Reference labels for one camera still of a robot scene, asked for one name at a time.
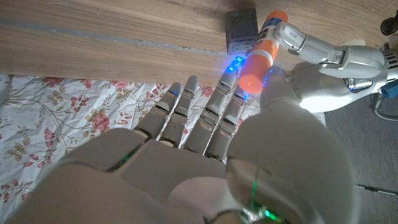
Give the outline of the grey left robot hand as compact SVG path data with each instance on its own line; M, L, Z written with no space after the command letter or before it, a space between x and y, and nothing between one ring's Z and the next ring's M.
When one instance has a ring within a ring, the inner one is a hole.
M281 22L275 37L302 59L287 74L299 105L311 113L337 110L380 92L397 79L397 52L366 45L332 45Z

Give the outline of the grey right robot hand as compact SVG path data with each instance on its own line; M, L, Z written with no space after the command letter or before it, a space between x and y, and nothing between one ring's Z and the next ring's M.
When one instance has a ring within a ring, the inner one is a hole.
M63 157L8 223L357 223L344 146L308 110L319 72L267 72L261 111L226 158L177 149L144 126L117 128Z

